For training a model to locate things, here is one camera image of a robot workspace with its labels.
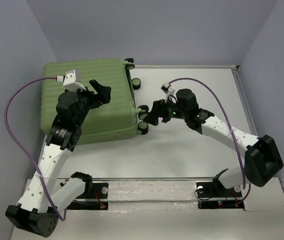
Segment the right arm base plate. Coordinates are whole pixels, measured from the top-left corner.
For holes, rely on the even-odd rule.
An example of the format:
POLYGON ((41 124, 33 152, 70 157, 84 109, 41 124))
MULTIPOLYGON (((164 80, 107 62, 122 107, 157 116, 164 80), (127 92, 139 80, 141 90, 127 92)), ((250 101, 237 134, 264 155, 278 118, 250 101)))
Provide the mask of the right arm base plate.
POLYGON ((240 187, 214 188, 212 181, 200 181, 196 183, 194 196, 200 210, 245 209, 240 187))

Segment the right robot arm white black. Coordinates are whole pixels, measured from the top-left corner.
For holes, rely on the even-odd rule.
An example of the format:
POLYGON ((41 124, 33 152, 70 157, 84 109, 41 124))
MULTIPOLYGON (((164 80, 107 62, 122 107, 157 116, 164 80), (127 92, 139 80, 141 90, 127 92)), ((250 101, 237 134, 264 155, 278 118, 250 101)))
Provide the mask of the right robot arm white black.
POLYGON ((212 190, 217 196, 223 196, 231 188, 246 184, 263 187, 283 168, 283 161, 272 137, 259 137, 228 126, 214 113, 200 108, 190 89, 181 89, 175 96, 167 94, 165 99, 154 101, 152 109, 143 110, 139 117, 153 126, 171 119, 184 120, 190 129, 236 152, 239 167, 222 170, 213 178, 212 190))

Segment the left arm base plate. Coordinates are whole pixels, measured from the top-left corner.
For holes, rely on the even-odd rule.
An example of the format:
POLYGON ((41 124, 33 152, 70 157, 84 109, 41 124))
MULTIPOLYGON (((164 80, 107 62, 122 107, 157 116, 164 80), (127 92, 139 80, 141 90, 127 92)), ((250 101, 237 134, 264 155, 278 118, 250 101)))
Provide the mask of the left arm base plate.
POLYGON ((90 192, 84 192, 73 200, 67 210, 106 211, 108 202, 109 184, 107 182, 93 182, 90 192))

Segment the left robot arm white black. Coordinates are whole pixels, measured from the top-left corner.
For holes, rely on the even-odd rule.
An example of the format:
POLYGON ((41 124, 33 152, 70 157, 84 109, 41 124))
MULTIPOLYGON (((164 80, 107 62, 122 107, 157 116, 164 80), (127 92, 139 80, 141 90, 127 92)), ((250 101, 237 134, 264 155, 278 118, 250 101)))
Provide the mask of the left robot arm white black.
POLYGON ((91 109, 108 104, 111 87, 90 80, 93 91, 76 82, 59 95, 54 118, 39 161, 21 146, 36 171, 22 197, 9 205, 6 217, 18 229, 48 238, 59 221, 65 221, 67 207, 76 197, 88 197, 93 181, 89 174, 75 172, 53 193, 58 176, 82 135, 82 124, 91 109))

